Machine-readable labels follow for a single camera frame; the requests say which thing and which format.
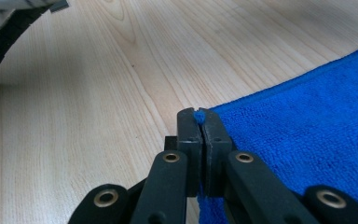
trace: microfiber cloth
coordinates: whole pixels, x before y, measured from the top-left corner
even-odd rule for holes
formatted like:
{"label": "microfiber cloth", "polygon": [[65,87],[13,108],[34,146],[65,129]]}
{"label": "microfiber cloth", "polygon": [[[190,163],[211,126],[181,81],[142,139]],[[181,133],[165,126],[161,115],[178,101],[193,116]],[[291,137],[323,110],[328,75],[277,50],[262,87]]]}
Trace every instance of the microfiber cloth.
{"label": "microfiber cloth", "polygon": [[[358,201],[358,50],[212,110],[287,188],[327,185]],[[200,223],[227,223],[222,199],[198,200]]]}

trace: blue towel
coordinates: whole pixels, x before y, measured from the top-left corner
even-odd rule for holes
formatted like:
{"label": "blue towel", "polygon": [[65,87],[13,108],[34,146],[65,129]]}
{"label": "blue towel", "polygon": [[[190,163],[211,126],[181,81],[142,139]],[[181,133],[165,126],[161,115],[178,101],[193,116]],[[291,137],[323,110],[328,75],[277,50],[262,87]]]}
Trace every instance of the blue towel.
{"label": "blue towel", "polygon": [[[328,185],[358,201],[358,50],[213,110],[240,150],[287,188]],[[199,196],[200,223],[226,223],[222,199]]]}

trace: wooden table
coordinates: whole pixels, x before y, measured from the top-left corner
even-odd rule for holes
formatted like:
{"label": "wooden table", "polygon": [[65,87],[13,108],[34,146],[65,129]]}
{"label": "wooden table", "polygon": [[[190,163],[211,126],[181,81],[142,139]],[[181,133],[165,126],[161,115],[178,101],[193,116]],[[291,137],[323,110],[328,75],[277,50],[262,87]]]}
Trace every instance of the wooden table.
{"label": "wooden table", "polygon": [[0,223],[66,223],[91,189],[145,178],[181,109],[358,49],[352,0],[69,2],[0,67]]}

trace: small blue object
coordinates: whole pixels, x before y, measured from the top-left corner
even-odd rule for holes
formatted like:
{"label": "small blue object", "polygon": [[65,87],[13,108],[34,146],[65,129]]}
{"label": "small blue object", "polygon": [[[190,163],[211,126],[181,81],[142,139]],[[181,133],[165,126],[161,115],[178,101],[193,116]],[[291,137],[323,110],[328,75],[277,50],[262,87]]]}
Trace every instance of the small blue object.
{"label": "small blue object", "polygon": [[[358,201],[358,51],[212,110],[289,189],[327,185]],[[221,199],[199,201],[201,224],[224,223]]]}
{"label": "small blue object", "polygon": [[205,122],[205,112],[202,110],[194,111],[194,119],[199,125],[202,125]]}

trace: wooden surface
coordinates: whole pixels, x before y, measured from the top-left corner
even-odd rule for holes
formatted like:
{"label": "wooden surface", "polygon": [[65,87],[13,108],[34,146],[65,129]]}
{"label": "wooden surface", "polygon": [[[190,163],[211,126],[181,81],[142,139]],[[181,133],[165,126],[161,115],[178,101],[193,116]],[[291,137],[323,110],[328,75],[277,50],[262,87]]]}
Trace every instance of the wooden surface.
{"label": "wooden surface", "polygon": [[91,189],[145,178],[179,110],[358,49],[352,0],[69,2],[0,67],[0,223],[66,223]]}

